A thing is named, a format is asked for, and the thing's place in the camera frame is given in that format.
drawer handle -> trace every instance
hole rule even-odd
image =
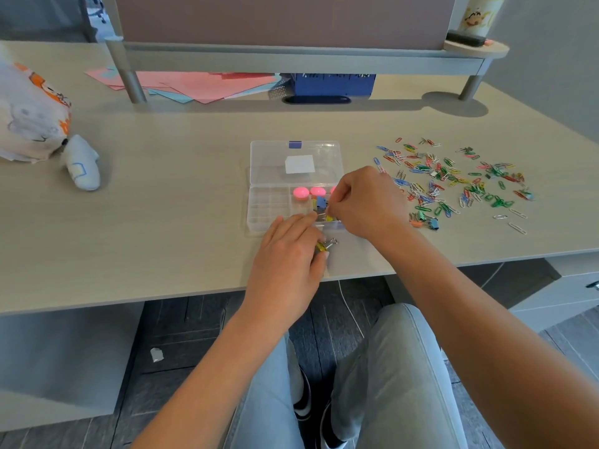
[[[595,290],[599,290],[599,280],[597,282],[593,282],[592,284],[588,284],[587,288],[595,288]]]

stack of colored paper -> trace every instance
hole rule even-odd
[[[90,70],[86,74],[112,89],[124,89],[114,66]],[[181,103],[197,100],[202,104],[268,91],[282,83],[279,74],[138,71],[137,77],[149,94],[159,94]]]

wooden desk surface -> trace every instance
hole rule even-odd
[[[599,250],[597,144],[486,84],[468,104],[456,98],[464,77],[379,76],[370,100],[333,109],[265,94],[206,106],[153,96],[134,106],[83,73],[111,63],[103,45],[3,44],[72,100],[72,132],[99,152],[103,184],[78,190],[58,157],[0,160],[0,314],[244,287],[259,243],[245,223],[256,139],[337,140],[346,171],[381,157],[375,145],[424,136],[466,173],[477,163],[455,150],[472,146],[487,162],[516,164],[537,201],[500,192],[495,180],[488,188],[513,196],[527,220],[494,220],[506,210],[476,202],[441,216],[438,232],[423,233],[454,264]],[[445,195],[458,209],[461,188]],[[392,272],[366,241],[336,235],[326,279]]]

plastic bag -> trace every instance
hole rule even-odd
[[[0,157],[37,162],[69,134],[71,102],[39,74],[0,61]]]

dark wood floor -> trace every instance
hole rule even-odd
[[[340,286],[365,334],[377,312],[393,302],[382,277],[320,285],[310,309],[290,330],[299,361],[313,385],[316,409],[328,399],[337,361],[349,354],[362,339],[343,304]],[[146,303],[116,412],[93,419],[0,433],[0,449],[128,448],[212,345],[219,332],[221,310],[230,295],[223,293]],[[597,308],[543,331],[541,336],[589,377],[599,381]],[[152,347],[162,349],[163,361],[152,362]],[[447,367],[470,448],[503,447],[449,363]],[[312,438],[316,425],[318,419],[312,419],[310,424],[302,427],[306,440]]]

